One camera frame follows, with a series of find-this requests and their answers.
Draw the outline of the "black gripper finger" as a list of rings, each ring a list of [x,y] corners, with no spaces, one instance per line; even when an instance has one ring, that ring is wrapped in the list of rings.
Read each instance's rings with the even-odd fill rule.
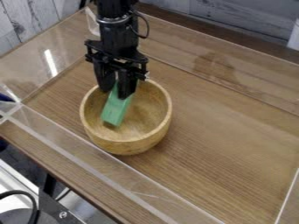
[[[138,78],[135,74],[121,69],[118,72],[118,97],[125,100],[137,91]]]
[[[105,63],[95,63],[94,69],[95,69],[95,75],[97,75],[99,88],[106,93],[115,86],[117,71],[109,64],[105,64]]]

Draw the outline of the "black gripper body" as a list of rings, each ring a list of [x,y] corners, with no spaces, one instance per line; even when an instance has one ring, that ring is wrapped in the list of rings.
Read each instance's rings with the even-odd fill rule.
[[[101,40],[89,39],[86,59],[93,64],[109,64],[115,71],[130,70],[135,77],[147,79],[149,58],[139,52],[139,39],[146,39],[149,33],[139,33],[138,16],[98,17]]]

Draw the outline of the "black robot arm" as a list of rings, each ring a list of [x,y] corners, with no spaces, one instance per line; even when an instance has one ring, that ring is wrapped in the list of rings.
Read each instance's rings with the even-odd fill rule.
[[[121,100],[137,91],[137,83],[147,76],[149,58],[139,52],[139,18],[146,17],[135,9],[139,0],[98,0],[98,16],[101,40],[86,41],[86,61],[94,65],[98,85],[106,93],[117,86]]]

